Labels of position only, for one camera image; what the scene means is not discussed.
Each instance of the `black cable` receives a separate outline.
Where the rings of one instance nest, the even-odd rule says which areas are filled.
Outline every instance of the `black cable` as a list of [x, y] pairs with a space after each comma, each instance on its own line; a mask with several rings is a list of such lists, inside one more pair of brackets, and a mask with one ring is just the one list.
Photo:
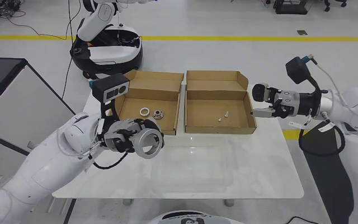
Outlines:
[[[110, 168], [113, 168], [113, 167], [117, 166], [127, 155], [128, 155], [128, 153], [126, 152], [117, 162], [115, 162], [114, 164], [112, 164], [110, 166], [100, 166], [96, 162], [94, 162], [93, 164], [94, 164], [95, 167], [97, 167], [100, 170], [109, 170]], [[89, 154], [88, 158], [90, 160], [93, 159], [91, 154]]]
[[58, 38], [58, 39], [61, 39], [61, 40], [67, 40], [68, 27], [69, 27], [70, 25], [72, 25], [72, 20], [77, 17], [77, 15], [79, 14], [79, 12], [80, 12], [80, 10], [81, 10], [81, 0], [78, 0], [78, 3], [79, 3], [79, 9], [78, 9], [76, 15], [75, 15], [73, 18], [70, 18], [70, 21], [69, 21], [68, 24], [67, 24], [65, 38], [61, 38], [60, 36], [55, 36], [55, 35], [50, 35], [50, 34], [40, 34], [39, 32], [37, 32], [37, 31], [36, 31], [34, 28], [32, 28], [31, 26], [15, 24], [14, 22], [12, 22], [12, 21], [10, 20], [11, 17], [22, 17], [22, 16], [24, 16], [24, 15], [26, 14], [24, 11], [20, 11], [20, 10], [19, 10], [18, 12], [23, 12], [24, 14], [21, 15], [21, 16], [14, 16], [15, 12], [13, 12], [13, 11], [12, 11], [12, 12], [9, 12], [9, 11], [8, 11], [8, 10], [9, 10], [8, 8], [6, 8], [6, 9], [1, 9], [1, 10], [0, 10], [0, 18], [6, 18], [10, 23], [14, 24], [15, 26], [28, 27], [28, 28], [32, 29], [38, 36], [52, 36], [52, 37], [54, 37], [54, 38]]
[[340, 130], [339, 127], [337, 127], [336, 125], [333, 126], [333, 129], [335, 129], [338, 134], [340, 135], [340, 138], [341, 138], [341, 146], [339, 147], [339, 149], [335, 152], [331, 152], [331, 153], [315, 153], [315, 152], [310, 152], [308, 150], [306, 150], [303, 145], [302, 145], [302, 136], [303, 136], [303, 132], [304, 130], [301, 129], [300, 131], [300, 134], [299, 134], [299, 137], [298, 137], [298, 145], [299, 147], [301, 148], [302, 151], [308, 153], [308, 154], [311, 154], [313, 156], [318, 156], [318, 157], [328, 157], [328, 156], [335, 156], [339, 153], [341, 153], [344, 148], [345, 148], [345, 145], [346, 145], [346, 140], [345, 140], [345, 136], [343, 135], [342, 131]]
[[69, 69], [71, 67], [71, 63], [72, 63], [72, 59], [73, 59], [73, 34], [72, 34], [72, 20], [71, 20], [71, 11], [70, 11], [70, 6], [69, 6], [69, 0], [68, 0], [68, 18], [69, 18], [69, 29], [71, 31], [71, 42], [72, 42], [72, 45], [71, 45], [71, 51], [70, 51], [70, 54], [71, 54], [71, 60], [69, 61], [69, 64], [68, 64], [68, 68], [67, 68], [67, 72], [66, 72], [66, 78], [65, 78], [65, 86], [63, 87], [63, 92], [62, 92], [62, 97], [61, 99], [63, 99], [64, 95], [65, 95], [65, 90], [66, 90], [66, 85], [67, 85], [67, 78], [68, 78], [68, 72], [69, 72]]
[[289, 223], [292, 222], [292, 220], [294, 220], [295, 218], [298, 218], [298, 219], [300, 219], [300, 220], [303, 220], [303, 221], [306, 221], [306, 222], [309, 222], [309, 223], [319, 224], [318, 222], [308, 221], [308, 220], [305, 220], [304, 218], [301, 218], [301, 217], [298, 217], [298, 216], [292, 217], [292, 218], [291, 218], [288, 222], [286, 222], [285, 224], [289, 224]]

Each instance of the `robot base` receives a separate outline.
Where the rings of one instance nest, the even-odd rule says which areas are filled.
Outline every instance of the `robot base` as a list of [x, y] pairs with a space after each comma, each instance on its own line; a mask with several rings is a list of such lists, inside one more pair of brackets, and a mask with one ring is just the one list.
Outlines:
[[109, 25], [89, 42], [76, 37], [72, 59], [85, 78], [102, 78], [96, 74], [124, 74], [140, 68], [142, 42], [134, 29]]

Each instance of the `table leg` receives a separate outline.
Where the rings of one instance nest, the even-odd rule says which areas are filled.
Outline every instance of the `table leg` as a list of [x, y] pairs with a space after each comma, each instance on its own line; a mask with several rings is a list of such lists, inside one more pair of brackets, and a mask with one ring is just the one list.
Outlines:
[[123, 199], [123, 205], [130, 206], [133, 203], [133, 199]]
[[227, 207], [232, 207], [232, 206], [234, 206], [235, 202], [234, 202], [234, 199], [224, 199], [224, 204]]

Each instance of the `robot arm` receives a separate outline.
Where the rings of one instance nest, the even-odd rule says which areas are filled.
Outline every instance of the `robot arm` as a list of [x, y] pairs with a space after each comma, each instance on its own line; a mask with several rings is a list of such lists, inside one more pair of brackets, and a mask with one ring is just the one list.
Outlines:
[[[128, 91], [129, 80], [119, 76], [92, 83], [92, 93], [101, 99], [101, 107]], [[14, 177], [0, 188], [0, 223], [20, 223], [36, 203], [71, 182], [92, 164], [108, 169], [94, 162], [104, 150], [125, 155], [135, 152], [150, 159], [164, 146], [163, 137], [154, 119], [119, 121], [103, 114], [75, 115], [36, 146]], [[145, 152], [145, 146], [152, 148]]]
[[314, 92], [298, 93], [278, 90], [265, 83], [256, 84], [252, 89], [253, 99], [271, 105], [268, 108], [254, 109], [251, 115], [263, 118], [310, 115], [317, 120], [346, 123], [352, 130], [358, 130], [358, 87], [346, 92], [321, 90], [305, 65], [310, 60], [317, 65], [312, 55], [302, 59], [296, 57], [286, 64], [286, 70], [296, 84], [308, 80], [315, 87]]
[[78, 37], [83, 41], [93, 40], [112, 20], [117, 12], [122, 11], [122, 4], [145, 4], [155, 0], [83, 0], [83, 5], [91, 12], [77, 31]]

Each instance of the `small white ring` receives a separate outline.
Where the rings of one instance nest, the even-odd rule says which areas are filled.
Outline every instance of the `small white ring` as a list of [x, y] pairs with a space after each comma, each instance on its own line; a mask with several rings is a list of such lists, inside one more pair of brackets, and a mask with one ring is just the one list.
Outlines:
[[148, 108], [142, 108], [140, 111], [139, 111], [139, 114], [140, 116], [143, 116], [143, 117], [146, 117], [149, 115], [149, 109]]

